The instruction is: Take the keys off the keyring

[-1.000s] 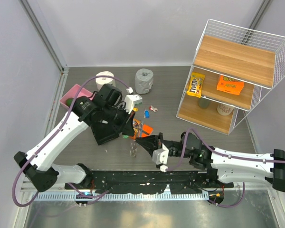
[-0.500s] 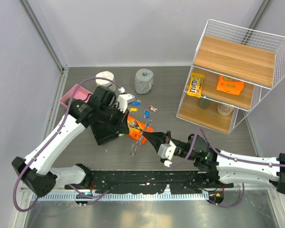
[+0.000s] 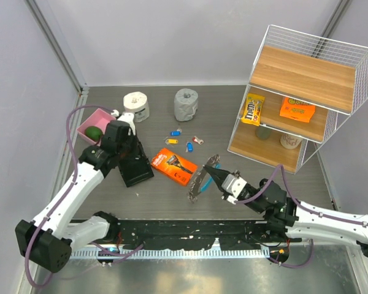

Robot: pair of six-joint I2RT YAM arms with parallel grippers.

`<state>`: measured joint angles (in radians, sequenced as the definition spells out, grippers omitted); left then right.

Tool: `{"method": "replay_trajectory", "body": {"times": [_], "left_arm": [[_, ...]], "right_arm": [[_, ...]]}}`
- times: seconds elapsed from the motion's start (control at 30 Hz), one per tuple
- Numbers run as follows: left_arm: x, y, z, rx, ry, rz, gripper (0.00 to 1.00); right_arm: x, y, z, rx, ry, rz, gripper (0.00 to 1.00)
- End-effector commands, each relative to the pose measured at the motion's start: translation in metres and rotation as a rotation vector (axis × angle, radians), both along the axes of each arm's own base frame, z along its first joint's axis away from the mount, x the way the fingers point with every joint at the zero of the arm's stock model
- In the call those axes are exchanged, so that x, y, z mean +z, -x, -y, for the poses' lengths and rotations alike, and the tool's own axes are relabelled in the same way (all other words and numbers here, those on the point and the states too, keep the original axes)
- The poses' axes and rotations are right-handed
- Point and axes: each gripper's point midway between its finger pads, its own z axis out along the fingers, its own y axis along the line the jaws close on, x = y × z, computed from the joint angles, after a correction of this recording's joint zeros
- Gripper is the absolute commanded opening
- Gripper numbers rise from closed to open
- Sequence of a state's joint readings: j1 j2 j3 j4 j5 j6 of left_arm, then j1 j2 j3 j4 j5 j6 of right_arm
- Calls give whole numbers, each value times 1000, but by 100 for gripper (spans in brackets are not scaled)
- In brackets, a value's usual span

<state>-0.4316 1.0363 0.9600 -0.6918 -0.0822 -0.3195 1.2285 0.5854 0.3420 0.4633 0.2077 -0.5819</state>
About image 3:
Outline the metal key organizer blue handle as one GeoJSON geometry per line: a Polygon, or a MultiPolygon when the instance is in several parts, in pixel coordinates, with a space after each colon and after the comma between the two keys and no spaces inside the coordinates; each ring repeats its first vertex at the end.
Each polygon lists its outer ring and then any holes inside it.
{"type": "Polygon", "coordinates": [[[208,165],[213,168],[220,167],[220,156],[218,154],[209,157],[207,162],[199,169],[193,176],[188,191],[188,200],[191,203],[195,203],[197,201],[198,196],[205,192],[210,184],[213,182],[211,176],[205,170],[205,166],[208,165]]]}

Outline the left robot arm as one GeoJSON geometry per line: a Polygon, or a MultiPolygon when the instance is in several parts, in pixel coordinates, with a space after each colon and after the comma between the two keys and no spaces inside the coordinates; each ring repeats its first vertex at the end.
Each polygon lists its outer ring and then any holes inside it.
{"type": "Polygon", "coordinates": [[[87,196],[108,173],[118,166],[137,143],[133,122],[120,118],[108,123],[100,145],[84,149],[71,178],[54,199],[30,222],[15,227],[18,247],[25,261],[32,261],[57,273],[73,251],[96,241],[110,244],[119,235],[118,219],[102,211],[75,227],[69,227],[74,214],[87,196]]]}

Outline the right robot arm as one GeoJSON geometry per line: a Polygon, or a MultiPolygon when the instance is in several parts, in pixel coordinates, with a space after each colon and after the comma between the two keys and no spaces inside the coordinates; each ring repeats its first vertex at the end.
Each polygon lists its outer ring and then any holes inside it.
{"type": "Polygon", "coordinates": [[[233,205],[245,205],[263,215],[265,233],[272,241],[318,239],[357,247],[368,258],[368,214],[349,214],[320,208],[295,198],[288,187],[281,188],[273,177],[262,179],[259,188],[244,180],[238,171],[209,165],[204,170],[233,205]]]}

